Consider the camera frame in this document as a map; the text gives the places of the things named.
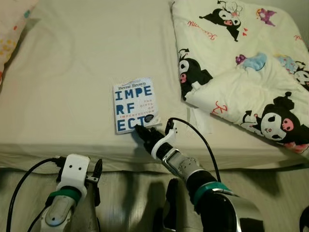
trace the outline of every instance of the book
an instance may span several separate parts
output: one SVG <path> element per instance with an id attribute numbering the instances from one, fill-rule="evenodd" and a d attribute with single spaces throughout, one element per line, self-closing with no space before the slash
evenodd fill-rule
<path id="1" fill-rule="evenodd" d="M 129 133 L 135 125 L 161 123 L 151 78 L 141 78 L 113 87 L 116 133 Z"/>

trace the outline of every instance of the white bed sheet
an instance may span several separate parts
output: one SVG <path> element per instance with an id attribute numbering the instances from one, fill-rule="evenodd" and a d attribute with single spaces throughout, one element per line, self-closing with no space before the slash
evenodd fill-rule
<path id="1" fill-rule="evenodd" d="M 78 153 L 105 171 L 165 171 L 136 134 L 115 134 L 112 87 L 152 77 L 163 126 L 187 119 L 181 101 L 168 0 L 41 0 L 4 75 L 0 94 L 0 167 L 28 169 L 43 158 Z M 211 118 L 207 136 L 219 168 L 304 161 L 234 125 Z M 212 169 L 193 132 L 176 145 Z M 46 165 L 39 172 L 56 172 Z"/>

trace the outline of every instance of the blanket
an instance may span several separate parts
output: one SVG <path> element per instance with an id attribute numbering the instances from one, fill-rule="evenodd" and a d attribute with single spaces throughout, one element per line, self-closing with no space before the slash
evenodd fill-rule
<path id="1" fill-rule="evenodd" d="M 309 147 L 309 54 L 286 12 L 177 0 L 173 20 L 186 102 L 296 153 Z"/>

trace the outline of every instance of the polka dot pillow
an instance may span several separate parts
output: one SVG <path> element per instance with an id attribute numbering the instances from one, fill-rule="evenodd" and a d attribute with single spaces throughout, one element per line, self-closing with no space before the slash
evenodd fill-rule
<path id="1" fill-rule="evenodd" d="M 31 10 L 38 0 L 1 0 L 0 4 L 0 84 L 4 64 L 10 59 Z"/>

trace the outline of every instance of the bedding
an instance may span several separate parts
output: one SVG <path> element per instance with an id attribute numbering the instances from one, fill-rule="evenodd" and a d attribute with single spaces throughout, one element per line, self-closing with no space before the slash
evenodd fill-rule
<path id="1" fill-rule="evenodd" d="M 112 87 L 151 77 L 158 129 L 172 116 L 192 122 L 192 107 L 180 97 L 168 0 L 40 0 L 24 33 L 0 93 L 0 167 L 27 170 L 42 159 L 77 153 L 91 164 L 102 158 L 104 171 L 166 172 L 135 133 L 115 134 Z M 213 116 L 205 124 L 212 127 L 206 139 L 220 169 L 306 161 L 305 152 L 295 155 Z M 199 137 L 177 128 L 175 145 L 213 170 Z M 58 168 L 47 164 L 37 172 Z"/>
<path id="2" fill-rule="evenodd" d="M 309 54 L 286 12 L 178 0 L 173 20 L 187 103 L 296 153 L 309 147 Z"/>
<path id="3" fill-rule="evenodd" d="M 31 10 L 38 0 L 3 0 L 0 7 L 0 85 L 4 64 L 16 48 Z"/>

